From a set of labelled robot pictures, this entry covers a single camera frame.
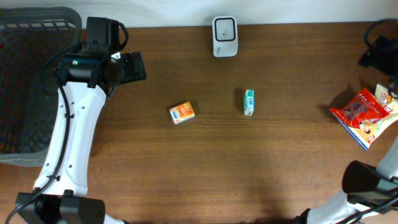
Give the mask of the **red candy bag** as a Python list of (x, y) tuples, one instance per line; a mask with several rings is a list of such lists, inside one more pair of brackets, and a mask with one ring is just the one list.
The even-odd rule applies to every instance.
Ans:
[(376, 123), (389, 115), (367, 88), (363, 88), (342, 109), (330, 108), (330, 111), (344, 125), (356, 129), (363, 121)]

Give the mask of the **orange tissue pack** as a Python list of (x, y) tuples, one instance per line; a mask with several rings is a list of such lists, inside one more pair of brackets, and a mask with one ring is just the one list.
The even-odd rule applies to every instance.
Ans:
[(180, 124), (195, 117), (195, 112), (189, 101), (169, 109), (170, 117), (174, 124)]

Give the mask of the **yellow snack bag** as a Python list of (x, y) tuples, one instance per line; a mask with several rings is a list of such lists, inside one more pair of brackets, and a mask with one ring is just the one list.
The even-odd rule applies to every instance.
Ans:
[(364, 150), (367, 150), (372, 142), (374, 142), (390, 125), (397, 121), (397, 94), (391, 92), (388, 87), (382, 84), (378, 84), (375, 93), (372, 94), (379, 104), (389, 112), (389, 115), (385, 118), (376, 123), (363, 121), (360, 123), (359, 129), (348, 127), (336, 118), (341, 126)]

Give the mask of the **teal tissue pack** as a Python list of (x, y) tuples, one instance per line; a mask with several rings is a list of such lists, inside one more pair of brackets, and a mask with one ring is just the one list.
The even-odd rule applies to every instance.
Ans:
[(254, 90), (246, 90), (243, 101), (243, 111), (245, 116), (251, 116), (255, 109)]

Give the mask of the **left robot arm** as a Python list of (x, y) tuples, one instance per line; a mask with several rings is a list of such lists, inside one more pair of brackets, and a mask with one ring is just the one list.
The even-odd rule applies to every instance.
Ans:
[(58, 108), (52, 138), (31, 193), (18, 193), (9, 223), (119, 223), (102, 200), (88, 198), (88, 161), (96, 123), (118, 85), (146, 79), (140, 52), (65, 55), (55, 73)]

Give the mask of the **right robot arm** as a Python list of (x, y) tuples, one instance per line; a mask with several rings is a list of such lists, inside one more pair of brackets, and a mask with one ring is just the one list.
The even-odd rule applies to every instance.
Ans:
[[(368, 50), (360, 58), (363, 67), (385, 73), (388, 86), (375, 93), (363, 88), (342, 109), (333, 110), (338, 122), (358, 144), (370, 144), (397, 121), (397, 40), (380, 35), (374, 42), (364, 36)], [(378, 166), (352, 161), (346, 168), (341, 190), (323, 205), (307, 209), (294, 223), (358, 223), (362, 218), (397, 210), (397, 144), (394, 143)]]

